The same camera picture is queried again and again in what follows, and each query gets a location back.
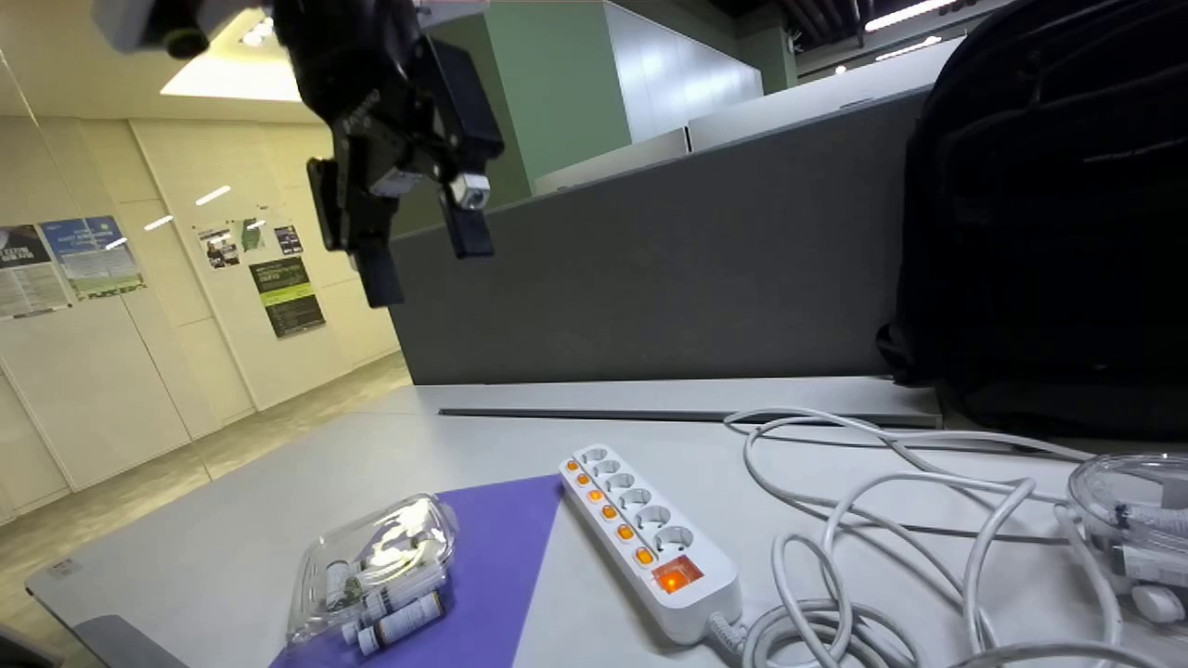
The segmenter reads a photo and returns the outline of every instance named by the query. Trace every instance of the table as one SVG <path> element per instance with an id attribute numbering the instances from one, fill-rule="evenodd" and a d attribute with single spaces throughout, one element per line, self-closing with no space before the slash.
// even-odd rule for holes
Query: table
<path id="1" fill-rule="evenodd" d="M 709 424 L 601 424 L 601 419 L 440 419 L 437 407 L 780 407 L 815 403 L 830 413 L 929 413 L 926 392 L 872 380 L 815 381 L 605 381 L 605 387 L 450 387 L 398 388 L 358 417 L 325 424 L 292 446 L 203 486 L 148 518 L 101 538 L 70 559 L 31 580 L 31 594 L 52 607 L 108 664 L 267 664 L 285 641 L 285 611 L 302 548 L 364 511 L 403 495 L 527 479 L 605 443 L 641 467 L 687 516 L 702 524 L 737 564 L 746 618 L 776 606 L 770 547 L 776 533 L 820 524 L 762 495 L 742 471 L 742 446 Z M 978 476 L 1037 476 L 1063 491 L 1065 465 L 995 454 L 935 454 L 939 465 Z M 882 448 L 762 448 L 766 471 L 786 486 L 838 497 L 880 471 L 901 471 Z M 901 486 L 872 497 L 901 518 L 978 524 L 979 511 L 945 495 Z M 1055 528 L 1043 507 L 1029 528 Z M 929 538 L 945 564 L 963 564 L 970 542 Z M 965 653 L 963 618 L 916 580 L 882 555 L 844 547 L 844 580 L 856 600 L 904 622 L 926 664 Z M 989 607 L 1001 639 L 1096 639 L 1093 594 L 1065 548 L 999 547 L 989 576 Z M 1133 622 L 1130 641 L 1167 664 L 1188 651 L 1188 633 L 1152 633 Z M 553 664 L 721 664 L 706 644 L 664 651 L 631 607 L 609 559 L 578 518 L 560 507 L 537 589 L 520 639 L 520 668 Z"/>

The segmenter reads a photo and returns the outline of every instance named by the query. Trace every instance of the white power strip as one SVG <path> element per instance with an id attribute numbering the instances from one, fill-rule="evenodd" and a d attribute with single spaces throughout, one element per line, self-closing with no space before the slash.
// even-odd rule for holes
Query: white power strip
<path id="1" fill-rule="evenodd" d="M 668 641 L 693 644 L 714 616 L 742 616 L 735 564 L 625 456 L 584 448 L 560 465 L 560 479 Z"/>

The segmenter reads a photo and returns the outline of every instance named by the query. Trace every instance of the black bag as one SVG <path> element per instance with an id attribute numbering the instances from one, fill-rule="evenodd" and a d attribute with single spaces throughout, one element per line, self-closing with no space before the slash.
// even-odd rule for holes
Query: black bag
<path id="1" fill-rule="evenodd" d="M 1188 435 L 1188 5 L 1021 0 L 904 157 L 882 351 L 970 419 Z"/>

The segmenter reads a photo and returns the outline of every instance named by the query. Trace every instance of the ceiling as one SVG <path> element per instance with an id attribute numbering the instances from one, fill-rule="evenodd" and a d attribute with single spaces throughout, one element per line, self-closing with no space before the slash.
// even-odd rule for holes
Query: ceiling
<path id="1" fill-rule="evenodd" d="M 88 7 L 0 0 L 0 116 L 312 124 L 302 103 L 160 98 L 183 62 L 108 49 Z"/>

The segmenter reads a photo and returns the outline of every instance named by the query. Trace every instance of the purple paper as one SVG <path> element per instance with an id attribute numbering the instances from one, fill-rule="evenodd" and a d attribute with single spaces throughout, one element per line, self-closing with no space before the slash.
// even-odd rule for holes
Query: purple paper
<path id="1" fill-rule="evenodd" d="M 517 660 L 530 589 L 547 559 L 560 479 L 520 479 L 437 495 L 457 518 L 453 599 L 444 618 L 361 660 L 325 632 L 285 644 L 275 668 L 505 668 Z"/>

